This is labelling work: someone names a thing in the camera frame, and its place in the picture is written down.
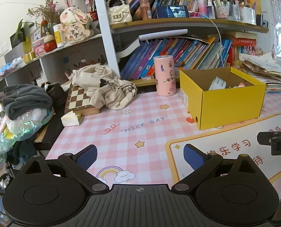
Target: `open cardboard box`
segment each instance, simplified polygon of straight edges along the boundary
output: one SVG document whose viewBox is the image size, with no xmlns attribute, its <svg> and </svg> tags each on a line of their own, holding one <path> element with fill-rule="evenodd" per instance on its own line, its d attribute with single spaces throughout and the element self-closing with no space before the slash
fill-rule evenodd
<svg viewBox="0 0 281 227">
<path fill-rule="evenodd" d="M 226 81 L 226 89 L 208 91 L 216 76 Z M 241 82 L 245 87 L 233 88 Z M 265 84 L 233 67 L 180 71 L 180 88 L 200 130 L 259 117 L 266 91 Z"/>
</svg>

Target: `orange border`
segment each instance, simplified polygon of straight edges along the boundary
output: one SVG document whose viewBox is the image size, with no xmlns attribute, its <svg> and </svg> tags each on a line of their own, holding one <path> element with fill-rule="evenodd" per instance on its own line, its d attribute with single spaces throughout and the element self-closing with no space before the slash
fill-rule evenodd
<svg viewBox="0 0 281 227">
<path fill-rule="evenodd" d="M 257 118 L 257 119 L 255 119 L 252 122 L 249 122 L 247 124 L 242 124 L 242 125 L 237 124 L 236 127 L 229 127 L 229 128 L 226 128 L 226 129 L 222 129 L 220 131 L 211 131 L 211 132 L 207 132 L 207 133 L 203 133 L 203 134 L 199 134 L 199 135 L 192 135 L 192 136 L 184 137 L 184 138 L 181 138 L 181 139 L 174 139 L 174 140 L 171 140 L 171 141 L 167 142 L 165 144 L 165 149 L 166 149 L 166 154 L 167 154 L 168 161 L 169 161 L 169 166 L 170 166 L 170 171 L 171 171 L 173 183 L 175 184 L 175 183 L 177 183 L 179 181 L 179 176 L 178 176 L 176 164 L 174 163 L 174 157 L 173 157 L 173 154 L 172 154 L 172 151 L 171 151 L 171 148 L 170 148 L 170 146 L 173 143 L 190 141 L 190 140 L 193 140 L 193 139 L 197 139 L 197 138 L 201 138 L 201 137 L 205 137 L 205 136 L 209 136 L 209 135 L 215 135 L 215 134 L 218 134 L 218 133 L 222 133 L 222 132 L 238 129 L 238 128 L 241 128 L 241 127 L 244 127 L 244 126 L 248 126 L 248 125 L 252 125 L 252 124 L 258 123 L 258 122 L 263 121 L 263 120 L 267 120 L 267 119 L 273 118 L 273 117 L 278 116 L 278 115 L 281 115 L 281 113 L 272 114 L 272 115 L 266 116 L 264 118 Z M 269 179 L 269 181 L 271 183 L 274 183 L 279 178 L 281 178 L 281 171 L 278 172 L 273 177 L 271 177 Z"/>
</svg>

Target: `folded gray clothing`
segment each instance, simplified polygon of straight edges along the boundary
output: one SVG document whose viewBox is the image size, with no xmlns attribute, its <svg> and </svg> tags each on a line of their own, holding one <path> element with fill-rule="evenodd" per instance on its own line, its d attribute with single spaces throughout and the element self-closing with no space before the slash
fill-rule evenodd
<svg viewBox="0 0 281 227">
<path fill-rule="evenodd" d="M 4 87 L 5 97 L 0 101 L 10 120 L 35 108 L 50 108 L 52 99 L 44 89 L 32 84 Z"/>
</svg>

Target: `stack of papers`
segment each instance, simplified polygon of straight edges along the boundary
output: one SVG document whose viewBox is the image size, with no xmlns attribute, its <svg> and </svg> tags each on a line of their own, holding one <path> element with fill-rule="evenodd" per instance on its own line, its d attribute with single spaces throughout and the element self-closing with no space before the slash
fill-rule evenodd
<svg viewBox="0 0 281 227">
<path fill-rule="evenodd" d="M 243 71 L 267 85 L 266 93 L 281 93 L 281 66 L 271 53 L 257 57 L 241 54 Z"/>
</svg>

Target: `triangular cutout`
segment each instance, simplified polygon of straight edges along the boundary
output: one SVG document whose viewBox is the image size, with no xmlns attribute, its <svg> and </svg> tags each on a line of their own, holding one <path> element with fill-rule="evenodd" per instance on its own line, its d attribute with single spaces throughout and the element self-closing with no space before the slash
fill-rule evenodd
<svg viewBox="0 0 281 227">
<path fill-rule="evenodd" d="M 38 161 L 34 161 L 32 165 L 28 168 L 26 174 L 41 173 L 41 167 Z"/>
<path fill-rule="evenodd" d="M 238 171 L 241 173 L 255 173 L 251 165 L 246 160 L 243 160 Z"/>
</svg>

